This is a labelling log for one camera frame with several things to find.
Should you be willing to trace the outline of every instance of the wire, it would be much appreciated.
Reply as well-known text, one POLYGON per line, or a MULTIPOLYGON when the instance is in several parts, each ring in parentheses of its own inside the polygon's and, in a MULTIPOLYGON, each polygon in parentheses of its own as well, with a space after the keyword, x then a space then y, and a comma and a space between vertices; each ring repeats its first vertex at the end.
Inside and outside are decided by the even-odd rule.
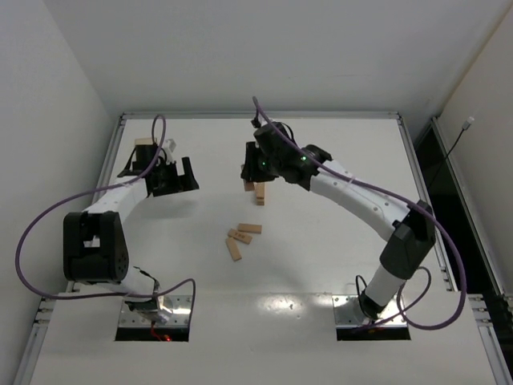
POLYGON ((361 280, 363 282, 363 285, 365 286, 365 288, 367 288, 367 282, 366 280, 359 274, 356 276, 356 278, 354 279, 354 282, 356 284, 356 292, 358 294, 358 305, 360 305, 360 310, 362 311, 362 313, 367 317, 367 318, 371 318, 367 312, 365 310, 363 310, 363 306, 362 306, 362 292, 360 291, 360 284, 358 283, 358 280, 361 280))
POLYGON ((360 279, 363 282, 363 285, 365 286, 365 288, 367 288, 367 282, 360 274, 357 275, 356 278, 354 279, 354 281, 356 283, 356 292, 358 293, 358 297, 360 297, 360 294, 362 292, 360 291, 360 284, 358 283, 358 279, 360 279))
POLYGON ((150 326, 150 334, 151 334, 153 337, 157 338, 159 341, 161 341, 161 342, 162 342, 162 338, 161 338, 161 337, 156 333, 156 331, 155 331, 155 323, 154 323, 154 322, 152 322, 152 323, 151 323, 151 326, 150 326))
POLYGON ((417 305, 423 298, 424 296, 427 294, 428 290, 430 289, 431 287, 431 282, 432 282, 432 277, 431 277, 431 272, 429 271, 429 269, 427 269, 426 267, 424 266, 419 266, 417 270, 424 270, 427 274, 427 283, 426 283, 426 287, 424 288, 424 290, 420 293, 420 295, 411 303, 409 304, 407 307, 405 307, 404 309, 402 309, 400 307, 400 303, 401 303, 401 298, 402 298, 402 291, 404 290, 404 287, 405 287, 405 284, 406 283, 403 283, 401 285, 401 287, 399 288, 399 291, 398 291, 398 295, 397 295, 397 299, 398 299, 398 309, 399 309, 399 313, 396 313, 394 315, 391 315, 389 316, 388 318, 384 318, 384 319, 380 319, 379 321, 377 322, 374 322, 374 323, 371 323, 369 325, 364 325, 364 326, 360 326, 360 327, 355 327, 353 329, 353 332, 354 333, 357 333, 359 331, 365 331, 365 330, 370 330, 370 329, 373 329, 374 327, 378 327, 380 325, 383 325, 384 323, 387 323, 387 322, 390 322, 392 321, 394 318, 398 317, 399 315, 401 315, 405 321, 407 321, 407 318, 404 317, 404 312, 411 309, 412 307, 414 307, 415 305, 417 305))
POLYGON ((462 128, 462 131, 459 132, 459 135, 458 135, 458 138, 456 138, 456 140, 454 141, 454 144, 452 145, 452 147, 450 148, 450 150, 447 152, 447 154, 443 157, 443 160, 440 162, 438 168, 436 169, 436 172, 434 173, 434 176, 433 178, 431 178, 431 182, 429 183, 429 185, 427 186, 427 192, 430 191, 431 189, 431 186, 433 185, 433 182, 436 180, 436 177, 438 176, 438 173, 440 172, 440 170, 442 169, 443 165, 446 163, 447 161, 447 158, 449 158, 449 155, 452 153, 452 150, 454 150, 454 148, 456 147, 456 144, 458 144, 459 140, 461 139, 463 133, 466 131, 465 128, 462 128))
POLYGON ((426 217, 429 221, 431 221, 437 227, 437 229, 440 231, 440 233, 446 240, 447 244, 449 245, 450 250, 454 254, 454 258, 456 259, 456 265, 458 266, 459 279, 460 279, 459 301, 458 301, 456 310, 446 321, 440 322, 436 325, 417 325, 416 327, 418 329, 422 329, 422 330, 439 330, 439 329, 443 329, 444 327, 449 326, 451 323, 456 321, 463 312, 463 307, 465 306, 465 299, 467 296, 467 277, 465 276, 465 266, 463 265, 463 260, 458 251, 458 248, 456 247, 456 244, 450 237, 449 233, 443 228, 442 224, 436 220, 434 215, 431 214, 426 209, 424 209, 423 207, 421 207, 420 205, 417 205, 415 202, 411 201, 410 199, 403 197, 395 192, 389 191, 385 188, 375 186, 373 184, 362 182, 361 180, 358 180, 358 179, 349 178, 349 177, 344 176, 344 175, 340 174, 339 172, 336 172, 336 171, 332 170, 331 168, 323 165, 321 162, 314 159, 307 151, 304 151, 303 149, 299 148, 294 142, 292 142, 287 137, 287 135, 285 135, 283 132, 281 132, 278 129, 278 127, 276 127, 276 125, 273 123, 273 121, 267 116, 267 114, 265 113, 263 108, 260 106, 260 104, 258 103, 258 99, 255 96, 253 96, 252 99, 253 99, 256 109, 259 111, 259 113, 262 115, 262 117, 265 119, 265 121, 268 124, 270 124, 270 126, 279 135, 279 137, 282 138, 283 141, 286 142, 290 147, 295 148, 296 151, 298 151, 300 154, 302 154, 303 156, 306 156, 308 159, 310 159, 310 161, 313 164, 315 164, 319 168, 325 170, 326 172, 330 173, 331 175, 335 176, 336 178, 338 178, 340 180, 343 180, 345 182, 352 181, 352 183, 355 184, 356 186, 371 189, 378 193, 380 192, 381 194, 388 195, 389 197, 393 197, 399 201, 406 203, 410 209, 413 209, 413 210, 417 211, 418 213, 421 213, 424 217, 426 217))
POLYGON ((284 126, 286 126, 289 129, 290 139, 292 140, 292 142, 296 143, 296 141, 294 139, 294 131, 292 131, 292 128, 290 128, 290 126, 288 124, 285 124, 285 123, 281 123, 281 124, 283 124, 284 126))
MULTIPOLYGON (((158 144, 157 151, 155 152, 155 155, 153 156, 153 159, 151 160, 150 164, 144 169, 138 176, 135 176, 133 179, 129 180, 126 184, 133 184, 138 180, 141 180, 144 178, 155 166, 157 159, 159 158, 159 153, 162 150, 162 145, 164 144, 164 137, 166 136, 166 119, 162 115, 157 115, 153 123, 151 124, 151 137, 155 137, 155 125, 156 122, 161 119, 162 120, 162 137, 160 138, 160 142, 158 144)), ((191 314, 189 316, 189 322, 192 319, 192 310, 194 308, 194 301, 196 300, 196 281, 194 281, 193 278, 188 278, 183 280, 182 282, 178 283, 177 285, 174 285, 171 289, 165 290, 161 293, 156 293, 152 295, 143 295, 143 294, 127 294, 127 293, 100 293, 100 294, 84 294, 84 295, 74 295, 74 296, 68 296, 68 295, 55 295, 55 294, 49 294, 46 293, 34 286, 32 286, 27 279, 25 278, 25 275, 23 275, 22 267, 21 267, 21 255, 22 255, 22 247, 23 243, 26 240, 26 237, 29 235, 30 231, 38 224, 39 221, 41 221, 48 213, 51 213, 53 210, 58 208, 59 206, 62 206, 66 204, 67 202, 73 201, 75 199, 78 199, 80 197, 85 197, 87 195, 91 195, 94 193, 100 193, 107 190, 112 190, 114 188, 121 187, 126 184, 111 184, 104 187, 94 188, 92 190, 88 190, 85 192, 80 192, 78 194, 75 194, 71 197, 65 198, 57 203, 54 203, 52 206, 44 210, 42 213, 40 213, 23 231, 22 236, 19 239, 18 246, 16 247, 16 254, 14 259, 14 265, 16 267, 16 274, 18 275, 19 280, 22 282, 22 284, 30 290, 32 293, 37 294, 41 297, 48 298, 48 299, 54 299, 54 300, 72 300, 72 299, 87 299, 87 298, 101 298, 101 297, 124 297, 128 296, 130 298, 156 298, 162 295, 166 295, 168 293, 171 293, 173 290, 178 289, 182 285, 184 285, 187 282, 192 283, 192 304, 191 304, 191 314)))
POLYGON ((129 170, 129 169, 130 169, 130 166, 131 166, 131 158, 133 158, 134 154, 135 154, 135 147, 134 147, 134 149, 131 151, 130 157, 128 158, 128 162, 127 162, 127 164, 125 164, 125 167, 124 167, 124 169, 123 169, 123 170, 129 170))

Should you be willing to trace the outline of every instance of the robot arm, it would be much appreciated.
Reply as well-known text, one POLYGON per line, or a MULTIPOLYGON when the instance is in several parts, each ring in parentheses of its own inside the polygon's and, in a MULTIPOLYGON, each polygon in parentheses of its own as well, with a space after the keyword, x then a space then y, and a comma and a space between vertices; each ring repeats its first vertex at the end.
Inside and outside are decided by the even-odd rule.
MULTIPOLYGON (((127 184, 151 162, 157 146, 153 139, 137 140, 125 169, 115 180, 126 184, 108 191, 81 213, 69 213, 63 222, 64 274, 69 281, 99 285, 116 293, 153 295, 159 283, 132 265, 123 223, 131 211, 150 195, 154 197, 198 189, 189 158, 182 158, 179 176, 172 159, 173 140, 166 140, 160 162, 135 183, 127 184)), ((129 306, 152 321, 160 321, 163 298, 130 298, 129 306)))
MULTIPOLYGON (((287 134, 281 123, 275 123, 287 134)), ((380 266, 354 306, 354 317, 360 323, 376 320, 401 285, 410 279, 434 244, 434 226, 402 202, 350 182, 339 180, 313 164, 306 156, 279 137, 266 124, 254 132, 256 141, 246 144, 246 159, 241 177, 247 181, 266 182, 283 177, 312 193, 326 197, 347 209, 372 227, 385 240, 380 266)), ((314 159, 347 175, 332 156, 312 144, 303 148, 314 159)), ((427 203, 420 205, 430 210, 427 203)))

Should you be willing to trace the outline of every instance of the black cable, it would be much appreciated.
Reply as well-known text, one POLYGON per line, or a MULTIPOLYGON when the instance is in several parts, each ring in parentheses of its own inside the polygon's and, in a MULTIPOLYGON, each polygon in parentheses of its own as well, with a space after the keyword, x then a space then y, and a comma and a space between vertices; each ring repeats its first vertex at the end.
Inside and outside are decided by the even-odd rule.
POLYGON ((288 124, 285 124, 285 123, 281 123, 281 124, 283 124, 285 127, 287 127, 289 129, 290 139, 292 142, 296 143, 296 141, 294 140, 294 131, 292 131, 292 128, 290 128, 290 126, 288 124))
POLYGON ((362 311, 363 315, 365 315, 367 318, 370 318, 372 319, 372 317, 370 317, 365 310, 363 310, 363 306, 362 306, 362 292, 360 291, 360 284, 358 283, 358 279, 360 279, 362 281, 362 283, 365 285, 365 289, 367 288, 367 282, 366 280, 359 274, 356 276, 356 278, 354 279, 354 282, 356 283, 356 292, 358 294, 358 305, 360 305, 360 310, 362 311))
POLYGON ((360 294, 362 294, 362 292, 360 291, 360 284, 358 283, 358 279, 362 280, 363 284, 365 285, 365 288, 367 288, 367 282, 360 274, 357 275, 354 279, 354 281, 356 282, 356 292, 358 293, 358 297, 360 297, 360 294))
POLYGON ((133 158, 135 154, 135 147, 133 150, 131 150, 131 154, 130 154, 130 157, 128 158, 128 162, 127 164, 125 164, 125 168, 123 170, 129 170, 130 169, 130 166, 131 166, 131 158, 133 158))
POLYGON ((462 128, 462 131, 460 131, 459 135, 458 135, 458 138, 456 138, 456 140, 454 141, 454 144, 452 145, 452 147, 449 149, 449 151, 447 152, 447 154, 443 157, 443 160, 440 162, 440 165, 438 166, 436 172, 434 173, 434 176, 433 178, 431 178, 431 182, 428 184, 427 186, 427 192, 430 191, 431 189, 431 186, 433 185, 433 182, 436 180, 436 177, 438 176, 438 174, 440 173, 440 170, 442 169, 443 165, 446 163, 447 161, 447 158, 449 158, 449 155, 450 153, 452 152, 452 150, 454 150, 454 148, 456 147, 456 144, 458 144, 459 140, 462 138, 462 135, 463 133, 466 131, 465 128, 462 128))

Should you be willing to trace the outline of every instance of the metal frame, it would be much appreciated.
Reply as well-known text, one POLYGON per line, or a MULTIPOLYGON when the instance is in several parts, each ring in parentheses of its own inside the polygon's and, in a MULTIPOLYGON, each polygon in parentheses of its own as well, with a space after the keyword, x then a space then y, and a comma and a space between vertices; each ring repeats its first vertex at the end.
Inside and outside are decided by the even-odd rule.
MULTIPOLYGON (((236 118, 248 118, 249 116, 252 116, 254 113, 253 111, 248 111, 246 113, 238 112, 238 113, 230 113, 230 112, 205 112, 205 113, 198 113, 198 112, 175 112, 175 111, 142 111, 142 112, 127 112, 122 114, 117 122, 115 123, 114 130, 112 132, 111 140, 109 142, 107 154, 105 157, 105 161, 103 162, 102 170, 99 176, 98 186, 105 185, 108 183, 111 177, 112 168, 114 166, 114 160, 119 148, 119 143, 121 141, 121 137, 123 135, 123 130, 125 128, 125 124, 127 120, 129 119, 149 119, 154 117, 156 114, 163 114, 166 115, 167 119, 236 119, 236 118)), ((417 185, 419 196, 426 200, 428 203, 429 197, 426 192, 426 186, 424 184, 422 174, 420 172, 420 167, 417 162, 417 158, 414 153, 413 144, 411 142, 410 135, 406 129, 406 126, 404 122, 402 121, 402 117, 397 112, 351 112, 351 111, 327 111, 327 112, 318 112, 318 111, 270 111, 270 114, 276 117, 295 117, 295 118, 346 118, 346 119, 395 119, 398 121, 399 130, 401 132, 402 141, 404 143, 404 147, 406 150, 406 154, 408 156, 408 161, 410 162, 410 167, 412 170, 412 173, 414 175, 415 184, 417 185)), ((93 196, 92 202, 96 202, 101 197, 100 194, 96 193, 93 196)), ((443 271, 443 273, 446 274, 447 279, 446 282, 449 284, 449 289, 453 290, 455 288, 454 285, 454 275, 452 274, 452 271, 450 270, 450 265, 448 264, 448 259, 445 253, 445 249, 441 247, 441 238, 440 234, 437 233, 437 245, 435 246, 435 251, 438 258, 438 263, 443 271)), ((67 287, 67 291, 75 291, 74 285, 70 284, 67 287)), ((32 331, 30 333, 29 341, 27 342, 22 361, 20 362, 20 366, 18 368, 18 373, 16 375, 14 385, 25 385, 29 384, 32 378, 32 375, 34 374, 34 369, 38 360, 38 356, 40 353, 40 350, 42 348, 44 337, 46 335, 46 329, 48 326, 48 322, 50 321, 51 312, 47 314, 47 319, 45 319, 45 322, 40 323, 38 319, 34 321, 34 325, 32 327, 32 331)), ((485 345, 485 348, 487 348, 487 344, 490 345, 489 349, 491 351, 495 351, 495 355, 497 355, 499 360, 502 358, 502 352, 499 347, 499 343, 497 341, 497 338, 493 339, 493 336, 495 334, 493 333, 493 329, 487 332, 487 335, 491 337, 485 339, 482 335, 483 344, 485 345)), ((495 364, 492 364, 491 367, 494 372, 494 375, 496 378, 498 378, 498 375, 495 373, 497 368, 503 368, 504 366, 498 366, 495 364)))
MULTIPOLYGON (((189 317, 191 314, 191 300, 190 295, 167 295, 166 298, 171 303, 170 310, 172 316, 165 324, 156 324, 155 329, 160 327, 168 329, 183 329, 189 328, 189 317)), ((121 304, 119 309, 118 329, 150 329, 150 321, 147 318, 141 317, 134 311, 128 309, 126 302, 121 304)))
MULTIPOLYGON (((433 118, 431 120, 432 128, 434 132, 434 136, 440 144, 440 148, 442 149, 442 153, 446 155, 446 141, 443 138, 440 130, 440 125, 438 123, 438 119, 433 118)), ((465 211, 465 215, 467 215, 468 221, 471 225, 472 233, 474 234, 474 238, 479 247, 479 252, 485 256, 484 264, 487 267, 488 275, 491 278, 491 284, 494 286, 494 290, 497 295, 504 294, 503 283, 499 275, 497 274, 497 269, 495 268, 493 252, 491 251, 490 242, 487 239, 487 235, 483 230, 483 225, 479 220, 479 216, 476 214, 475 210, 471 208, 473 206, 472 199, 467 193, 467 191, 462 189, 464 188, 464 184, 462 183, 463 175, 461 171, 458 169, 456 163, 453 164, 450 157, 446 160, 447 167, 449 168, 450 176, 453 180, 456 181, 456 191, 458 192, 459 200, 462 202, 463 210, 465 211)))
MULTIPOLYGON (((344 294, 335 294, 332 295, 333 300, 333 313, 335 315, 335 328, 337 329, 354 329, 354 313, 352 311, 347 311, 344 309, 344 305, 351 301, 352 299, 356 299, 358 296, 356 294, 344 295, 344 294)), ((385 309, 379 314, 378 321, 392 317, 397 314, 390 321, 383 323, 380 325, 380 328, 398 328, 398 327, 408 327, 406 321, 399 315, 399 309, 397 304, 397 297, 394 296, 388 305, 386 305, 385 309)))
MULTIPOLYGON (((408 161, 410 162, 411 172, 414 174, 418 195, 423 201, 427 202, 430 206, 433 206, 431 204, 430 195, 427 192, 426 183, 424 182, 424 178, 422 177, 422 172, 420 170, 420 165, 418 164, 417 156, 415 155, 415 150, 410 138, 410 133, 408 132, 401 116, 398 117, 398 125, 399 131, 401 132, 402 136, 402 142, 404 143, 404 148, 406 150, 406 154, 408 155, 408 161)), ((440 265, 440 270, 442 271, 442 275, 444 277, 447 289, 449 291, 456 291, 457 286, 454 280, 454 274, 450 267, 446 249, 445 247, 442 247, 442 245, 442 234, 438 229, 436 229, 436 242, 434 244, 434 250, 436 252, 436 256, 438 259, 438 264, 440 265)))
POLYGON ((487 353, 495 382, 513 385, 513 379, 511 379, 510 371, 501 351, 500 343, 491 323, 490 313, 488 313, 487 304, 484 302, 483 296, 481 294, 469 294, 467 297, 478 325, 479 335, 483 341, 484 350, 487 353))

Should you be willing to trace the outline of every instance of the purple cable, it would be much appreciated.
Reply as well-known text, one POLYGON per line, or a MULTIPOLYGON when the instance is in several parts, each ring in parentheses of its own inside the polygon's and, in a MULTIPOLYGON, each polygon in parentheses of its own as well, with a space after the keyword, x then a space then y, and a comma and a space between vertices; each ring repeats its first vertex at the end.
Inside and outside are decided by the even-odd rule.
POLYGON ((255 96, 253 96, 252 99, 253 99, 253 102, 254 102, 255 107, 258 110, 258 112, 262 115, 262 117, 265 119, 265 121, 273 128, 273 130, 276 132, 276 134, 278 134, 279 137, 282 138, 290 147, 294 148, 300 154, 302 154, 303 156, 306 156, 308 159, 310 159, 310 161, 312 161, 313 164, 315 164, 319 168, 325 170, 326 172, 330 173, 331 175, 335 176, 336 178, 338 178, 340 180, 343 180, 345 182, 351 181, 356 186, 374 190, 374 191, 377 191, 378 193, 380 192, 381 194, 388 195, 389 197, 393 197, 399 201, 406 203, 408 205, 408 207, 410 207, 411 209, 415 210, 418 213, 421 213, 424 217, 426 217, 429 221, 431 221, 438 228, 438 230, 440 230, 440 233, 442 234, 442 236, 446 240, 447 244, 449 245, 450 250, 454 254, 454 258, 456 259, 456 265, 458 266, 459 280, 460 280, 460 296, 459 296, 458 306, 456 307, 456 310, 446 321, 440 322, 436 325, 419 325, 415 322, 410 322, 408 320, 408 318, 406 317, 406 313, 404 312, 403 309, 401 309, 401 307, 399 307, 399 311, 401 312, 402 317, 404 317, 405 320, 408 320, 408 323, 411 326, 414 326, 421 330, 443 329, 444 327, 447 327, 451 323, 456 321, 459 318, 459 316, 461 315, 461 313, 463 312, 463 307, 465 306, 465 297, 467 295, 467 277, 465 276, 465 267, 463 266, 463 260, 462 260, 461 255, 459 254, 458 248, 456 247, 456 244, 450 237, 449 233, 443 228, 442 224, 440 222, 438 222, 436 220, 436 218, 431 213, 429 213, 423 207, 417 205, 415 202, 409 200, 406 197, 403 197, 395 192, 391 192, 385 188, 381 188, 378 186, 374 186, 373 184, 362 182, 361 180, 358 180, 358 179, 353 180, 345 175, 340 174, 339 172, 332 170, 331 168, 329 168, 327 166, 324 166, 321 162, 318 162, 317 160, 315 160, 308 152, 299 148, 294 142, 291 141, 291 139, 289 139, 287 137, 287 135, 285 135, 283 132, 281 132, 278 129, 278 127, 276 127, 276 125, 273 123, 273 121, 267 116, 264 109, 260 106, 260 104, 258 103, 258 99, 255 96))
MULTIPOLYGON (((427 291, 430 289, 431 287, 431 272, 429 271, 429 269, 427 269, 426 267, 424 266, 420 266, 417 270, 424 270, 426 271, 426 274, 427 274, 427 284, 426 284, 426 287, 424 288, 424 290, 420 293, 420 295, 411 303, 409 304, 407 307, 405 307, 404 309, 401 309, 401 307, 398 305, 398 309, 399 309, 399 313, 395 314, 395 315, 391 315, 390 317, 388 318, 384 318, 384 319, 380 319, 379 321, 375 322, 375 323, 370 323, 369 325, 364 325, 364 326, 360 326, 360 327, 355 327, 352 331, 354 333, 358 333, 359 331, 365 331, 365 330, 371 330, 373 329, 374 327, 377 327, 377 326, 380 326, 380 325, 383 325, 384 323, 387 323, 389 321, 392 321, 394 318, 396 318, 397 316, 399 315, 402 315, 403 318, 404 318, 404 312, 406 312, 407 310, 411 309, 412 307, 414 307, 415 305, 417 305, 421 299, 424 298, 424 296, 427 294, 427 291)), ((405 287, 405 284, 403 283, 401 285, 401 287, 399 288, 399 291, 398 291, 398 295, 397 295, 397 298, 398 298, 398 303, 401 302, 401 297, 402 297, 402 291, 404 290, 404 287, 405 287)))
MULTIPOLYGON (((151 124, 151 137, 155 138, 155 125, 156 125, 156 122, 157 122, 158 119, 162 120, 162 136, 160 137, 160 142, 159 142, 159 145, 157 147, 157 151, 155 152, 155 155, 153 156, 153 159, 151 160, 150 164, 144 169, 143 172, 141 172, 138 176, 134 177, 133 179, 129 180, 126 183, 111 184, 111 185, 104 186, 104 187, 94 188, 92 190, 81 192, 79 194, 75 194, 75 195, 73 195, 71 197, 65 198, 65 199, 63 199, 63 200, 53 204, 48 209, 46 209, 42 213, 40 213, 26 227, 25 231, 23 231, 23 234, 20 237, 19 242, 18 242, 18 247, 16 248, 16 257, 14 259, 14 264, 16 266, 16 274, 18 275, 19 280, 32 293, 37 294, 37 295, 39 295, 41 297, 44 297, 44 298, 55 299, 55 300, 57 300, 57 299, 59 299, 59 300, 86 299, 86 298, 100 298, 100 297, 122 297, 122 296, 126 295, 125 293, 101 293, 101 294, 84 294, 84 295, 75 295, 75 296, 62 296, 62 295, 54 295, 54 294, 45 293, 44 291, 39 290, 38 288, 32 286, 26 280, 26 278, 25 278, 25 276, 23 275, 23 272, 22 272, 22 267, 21 267, 21 264, 20 264, 20 257, 21 257, 21 253, 22 253, 23 243, 25 242, 26 237, 28 236, 29 232, 34 228, 34 226, 37 225, 37 223, 39 221, 41 221, 48 213, 50 213, 54 209, 58 208, 59 206, 62 206, 64 204, 66 204, 67 202, 70 202, 70 201, 73 201, 75 199, 78 199, 80 197, 84 197, 86 195, 91 195, 91 194, 94 194, 94 193, 100 193, 102 191, 112 190, 114 188, 118 188, 118 187, 124 186, 126 184, 133 184, 136 181, 138 181, 140 179, 143 179, 153 169, 153 167, 155 167, 155 164, 156 164, 157 160, 159 159, 160 151, 162 150, 162 145, 164 144, 164 139, 165 139, 165 136, 166 136, 166 118, 164 118, 162 115, 157 115, 154 118, 153 123, 151 124)), ((129 297, 131 297, 131 298, 154 298, 154 297, 159 297, 159 296, 171 293, 173 290, 176 290, 177 288, 181 287, 182 285, 184 285, 187 282, 191 282, 192 283, 192 288, 193 288, 193 291, 192 291, 192 301, 191 301, 191 313, 189 315, 189 322, 190 322, 190 320, 192 319, 192 310, 194 308, 194 301, 196 300, 196 282, 192 278, 188 278, 188 279, 180 282, 179 284, 173 286, 171 289, 165 290, 165 291, 163 291, 161 293, 156 293, 156 294, 153 294, 153 295, 130 294, 129 297)))

